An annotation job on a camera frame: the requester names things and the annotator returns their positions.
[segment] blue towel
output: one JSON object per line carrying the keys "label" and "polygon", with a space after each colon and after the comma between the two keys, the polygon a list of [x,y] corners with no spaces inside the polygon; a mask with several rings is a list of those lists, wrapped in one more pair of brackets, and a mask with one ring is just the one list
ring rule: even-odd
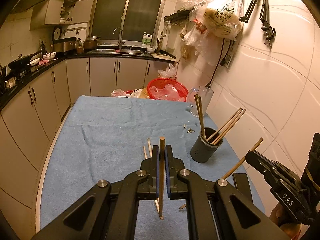
{"label": "blue towel", "polygon": [[[207,127],[217,126],[208,115]],[[159,137],[172,145],[173,156],[183,160],[186,169],[203,179],[216,181],[239,158],[224,139],[206,163],[196,163],[190,149],[200,131],[199,119],[187,110],[187,103],[135,98],[81,96],[72,108],[54,146],[46,171],[41,197],[40,226],[54,218],[87,192],[99,179],[113,183],[140,168],[143,146],[159,145]],[[237,172],[244,173],[241,166]],[[254,204],[264,212],[259,195],[250,181]],[[135,239],[188,239],[184,200],[164,195],[164,221],[159,219],[154,201],[140,201]]]}

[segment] black phone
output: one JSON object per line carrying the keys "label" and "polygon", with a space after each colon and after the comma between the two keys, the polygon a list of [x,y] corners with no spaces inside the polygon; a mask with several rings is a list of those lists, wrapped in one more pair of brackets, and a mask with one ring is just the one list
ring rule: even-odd
{"label": "black phone", "polygon": [[253,203],[248,175],[246,173],[234,173],[232,177],[235,188]]}

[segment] human hand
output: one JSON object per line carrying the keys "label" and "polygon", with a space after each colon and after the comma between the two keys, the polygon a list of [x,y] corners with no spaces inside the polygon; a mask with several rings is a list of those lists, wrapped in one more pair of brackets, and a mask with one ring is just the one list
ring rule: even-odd
{"label": "human hand", "polygon": [[[277,226],[280,223],[280,218],[285,215],[283,206],[278,203],[277,206],[272,210],[269,219],[274,222]],[[284,231],[292,240],[297,240],[300,236],[301,224],[289,223],[280,226],[281,230]]]}

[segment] cup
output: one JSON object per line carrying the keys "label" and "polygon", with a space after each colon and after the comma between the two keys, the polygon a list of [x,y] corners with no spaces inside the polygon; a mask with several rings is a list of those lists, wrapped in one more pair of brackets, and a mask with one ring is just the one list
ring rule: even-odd
{"label": "cup", "polygon": [[189,105],[191,106],[191,110],[190,110],[191,114],[195,117],[199,117],[198,110],[196,107],[196,102],[195,102],[195,94],[198,94],[198,96],[201,97],[202,111],[203,111],[203,114],[205,114],[209,106],[209,103],[211,101],[211,98],[213,96],[213,90],[205,86],[200,86],[198,89],[192,88],[189,91],[186,102],[189,103]]}
{"label": "cup", "polygon": [[[209,127],[205,127],[204,130],[205,130],[205,135],[208,138],[211,135],[213,135],[216,131],[215,129],[212,129]],[[216,145],[211,144],[211,142],[213,142],[218,136],[219,136],[219,133],[217,133],[215,136],[213,136],[213,138],[210,139],[209,142],[207,142],[201,135],[201,131],[200,131],[200,135],[198,136],[195,144],[190,150],[190,155],[192,159],[197,163],[207,162],[223,142],[223,139],[221,138],[218,144]]]}

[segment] red basket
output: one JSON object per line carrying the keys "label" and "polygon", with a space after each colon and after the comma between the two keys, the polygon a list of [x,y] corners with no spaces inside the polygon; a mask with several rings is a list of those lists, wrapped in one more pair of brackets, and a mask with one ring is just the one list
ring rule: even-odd
{"label": "red basket", "polygon": [[184,85],[182,85],[181,83],[179,83],[178,81],[175,81],[173,79],[170,78],[156,78],[154,80],[151,80],[147,86],[147,91],[148,91],[148,95],[151,99],[157,99],[155,98],[151,91],[150,91],[150,87],[156,87],[158,89],[164,89],[165,85],[167,84],[171,84],[173,85],[173,87],[175,87],[178,90],[179,96],[180,97],[184,97],[187,98],[187,95],[189,93],[189,91],[186,89],[186,87]]}

